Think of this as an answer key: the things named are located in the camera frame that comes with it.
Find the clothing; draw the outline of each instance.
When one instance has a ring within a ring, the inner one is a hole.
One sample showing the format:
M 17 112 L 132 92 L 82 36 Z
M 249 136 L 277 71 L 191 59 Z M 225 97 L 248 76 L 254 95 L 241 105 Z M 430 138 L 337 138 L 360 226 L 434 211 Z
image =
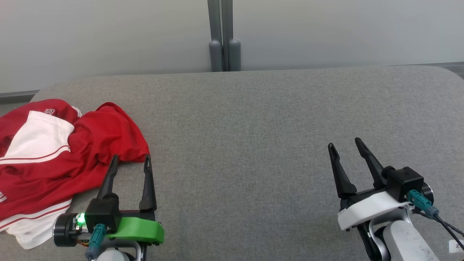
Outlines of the clothing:
M 148 153 L 136 124 L 113 103 L 82 115 L 49 99 L 0 117 L 0 231 L 26 249 L 43 243 L 72 196 L 101 185 L 113 155 L 143 162 Z

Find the label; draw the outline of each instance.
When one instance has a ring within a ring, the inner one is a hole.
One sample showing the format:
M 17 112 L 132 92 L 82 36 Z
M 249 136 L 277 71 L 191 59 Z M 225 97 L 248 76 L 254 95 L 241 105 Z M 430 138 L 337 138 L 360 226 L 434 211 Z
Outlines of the label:
M 451 239 L 448 242 L 448 246 L 450 248 L 450 253 L 464 253 L 464 250 L 462 250 L 462 248 L 458 245 L 458 243 L 454 239 Z

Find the white panel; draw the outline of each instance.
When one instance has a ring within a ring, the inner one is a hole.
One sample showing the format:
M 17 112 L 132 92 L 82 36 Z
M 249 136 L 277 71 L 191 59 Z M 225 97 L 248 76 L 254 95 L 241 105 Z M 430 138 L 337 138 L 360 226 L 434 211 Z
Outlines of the white panel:
M 234 0 L 242 70 L 464 61 L 462 0 Z
M 206 0 L 0 0 L 0 92 L 208 72 L 210 41 Z

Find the cable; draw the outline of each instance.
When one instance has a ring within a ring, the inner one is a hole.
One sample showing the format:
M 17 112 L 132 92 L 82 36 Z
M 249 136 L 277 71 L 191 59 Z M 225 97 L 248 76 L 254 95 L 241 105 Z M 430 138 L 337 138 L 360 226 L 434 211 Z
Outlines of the cable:
M 453 233 L 453 231 L 448 227 L 445 222 L 438 216 L 438 214 L 433 215 L 435 217 L 435 220 L 439 222 L 445 229 L 450 233 L 450 235 L 453 237 L 453 239 L 458 243 L 458 245 L 461 247 L 461 249 L 464 249 L 464 245 L 461 243 L 461 241 L 456 237 L 456 235 Z
M 433 218 L 436 214 L 438 215 L 438 213 L 440 212 L 438 208 L 432 205 L 432 202 L 430 200 L 428 200 L 426 197 L 424 197 L 424 195 L 422 195 L 415 189 L 412 189 L 407 193 L 407 199 L 414 206 L 423 210 L 429 218 Z
M 419 215 L 421 215 L 421 216 L 423 216 L 423 217 L 426 217 L 426 218 L 431 219 L 431 220 L 435 220 L 436 222 L 440 223 L 440 222 L 437 221 L 436 219 L 428 217 L 425 213 L 422 213 L 421 211 L 417 211 L 417 210 L 413 209 L 413 210 L 412 210 L 412 213 L 413 213 L 413 214 L 419 214 Z M 455 228 L 454 226 L 452 226 L 451 224 L 449 224 L 449 223 L 447 223 L 447 222 L 444 222 L 444 221 L 443 221 L 443 223 L 445 223 L 448 227 L 450 227 L 451 229 L 453 229 L 454 231 L 456 231 L 456 233 L 459 233 L 461 236 L 464 237 L 464 232 L 462 232 L 461 230 Z
M 103 239 L 105 239 L 105 235 L 106 226 L 98 223 L 93 229 L 92 236 L 89 240 L 89 247 L 85 251 L 85 257 L 88 260 L 91 260 L 92 258 L 96 259 L 98 257 L 100 246 L 102 244 Z
M 88 244 L 82 243 L 81 241 L 79 241 L 79 239 L 76 239 L 76 241 L 77 241 L 77 243 L 78 243 L 79 245 L 81 245 L 81 246 L 85 246 L 86 248 L 89 247 Z

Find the gray fabric surface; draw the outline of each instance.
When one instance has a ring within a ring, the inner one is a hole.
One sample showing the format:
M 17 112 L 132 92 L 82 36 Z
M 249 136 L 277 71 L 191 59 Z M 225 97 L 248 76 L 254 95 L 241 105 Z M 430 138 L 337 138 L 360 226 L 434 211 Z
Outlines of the gray fabric surface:
M 140 127 L 152 154 L 157 220 L 165 243 L 150 260 L 368 260 L 356 231 L 337 224 L 327 144 L 358 190 L 372 187 L 354 144 L 384 166 L 410 166 L 431 185 L 442 218 L 464 228 L 464 81 L 427 66 L 97 77 L 56 85 L 33 99 L 61 98 L 87 112 L 106 101 Z M 121 167 L 121 209 L 136 209 L 142 164 Z M 96 190 L 76 196 L 85 210 Z M 413 222 L 442 261 L 451 237 Z M 52 241 L 23 250 L 0 234 L 2 260 L 84 260 L 85 249 Z

